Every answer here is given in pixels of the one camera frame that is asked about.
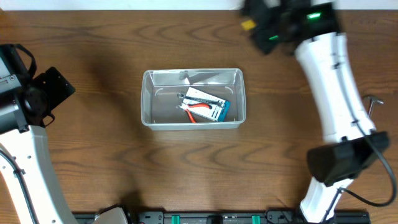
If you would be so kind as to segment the black yellow screwdriver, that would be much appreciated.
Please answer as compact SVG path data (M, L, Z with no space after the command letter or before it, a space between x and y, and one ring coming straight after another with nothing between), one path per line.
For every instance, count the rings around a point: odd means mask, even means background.
M241 23L241 26L245 31L249 31L253 30L257 26L257 24L252 19L248 19L243 21Z

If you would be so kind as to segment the red handled pliers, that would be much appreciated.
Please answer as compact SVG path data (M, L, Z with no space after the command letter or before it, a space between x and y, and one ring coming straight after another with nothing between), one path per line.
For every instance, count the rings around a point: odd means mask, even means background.
M180 105L180 108L186 112L191 123L196 123L196 121L190 112L190 108L206 108L209 110L212 109L212 107L206 103L198 103L198 104L194 104L194 105L188 105L188 104L182 103Z

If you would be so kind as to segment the clear plastic container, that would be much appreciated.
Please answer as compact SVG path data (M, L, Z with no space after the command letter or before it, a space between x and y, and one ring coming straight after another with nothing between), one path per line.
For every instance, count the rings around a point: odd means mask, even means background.
M147 70L141 121L153 131L234 129L246 120L238 68Z

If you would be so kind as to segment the white blue cardboard box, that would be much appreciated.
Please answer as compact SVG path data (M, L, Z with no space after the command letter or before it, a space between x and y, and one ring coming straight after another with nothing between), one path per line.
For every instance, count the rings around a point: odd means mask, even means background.
M182 100L179 108L188 115L191 123L196 123L193 115L201 116L214 122L223 122L231 103L217 96L189 87L186 93L177 93Z

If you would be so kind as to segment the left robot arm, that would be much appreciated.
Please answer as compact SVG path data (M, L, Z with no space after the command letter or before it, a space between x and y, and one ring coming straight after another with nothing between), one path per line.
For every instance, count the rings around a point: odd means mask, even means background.
M1 45L1 174L21 223L76 223L53 169L46 117L74 87L55 68L36 74L21 44Z

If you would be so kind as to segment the silver wrench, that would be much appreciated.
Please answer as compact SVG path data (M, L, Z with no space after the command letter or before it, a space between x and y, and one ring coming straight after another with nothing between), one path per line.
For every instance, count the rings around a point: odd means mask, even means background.
M206 100L206 99L203 99L203 98L194 98L194 97L191 97L191 96L184 95L183 93L178 93L177 96L179 98L181 98L181 99L188 99L188 100L198 101L198 102L201 102L201 103L217 105L217 106L220 106L222 108L224 108L226 106L225 103L222 103L220 101Z

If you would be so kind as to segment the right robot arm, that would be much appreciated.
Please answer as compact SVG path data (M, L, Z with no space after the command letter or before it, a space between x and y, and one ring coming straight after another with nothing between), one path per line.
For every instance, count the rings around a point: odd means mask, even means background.
M397 179L384 157L389 136L371 120L371 108L360 98L349 62L346 34L331 2L281 1L270 6L245 0L242 23L255 46L265 54L292 44L292 55L310 86L321 121L324 144L307 153L312 179L298 212L284 211L287 223L364 223L364 216L335 207L363 170L379 161L397 197Z

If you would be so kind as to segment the small black handled hammer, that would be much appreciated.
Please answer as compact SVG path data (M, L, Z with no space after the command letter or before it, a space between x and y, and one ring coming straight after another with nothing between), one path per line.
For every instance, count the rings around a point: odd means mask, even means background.
M364 100L368 100L369 101L369 106L368 106L368 116L369 118L371 118L374 107L376 105L383 105L384 101L382 99L380 99L379 97L375 96L375 95L366 95L363 97Z

